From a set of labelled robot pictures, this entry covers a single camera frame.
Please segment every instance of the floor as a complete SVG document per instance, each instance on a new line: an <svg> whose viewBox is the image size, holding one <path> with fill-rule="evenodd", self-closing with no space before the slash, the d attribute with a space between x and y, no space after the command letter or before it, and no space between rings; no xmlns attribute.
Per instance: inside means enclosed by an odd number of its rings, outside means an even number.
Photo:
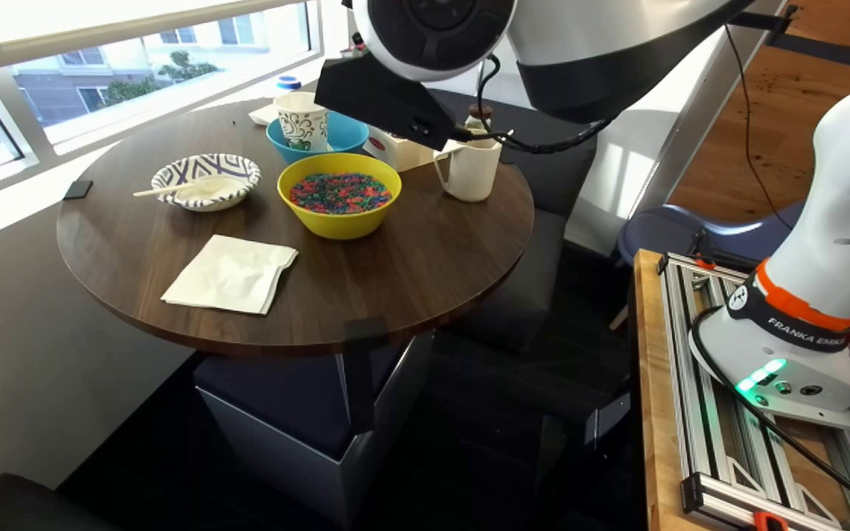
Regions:
<svg viewBox="0 0 850 531"><path fill-rule="evenodd" d="M627 281L611 259L568 250L555 314L531 359L441 334L425 393L355 528L528 528L535 488L561 451L565 429L620 390L633 368L628 330L609 330ZM237 463L190 374L193 362L59 494L122 528L338 528ZM637 528L637 451L633 444L624 473L580 500L559 528Z"/></svg>

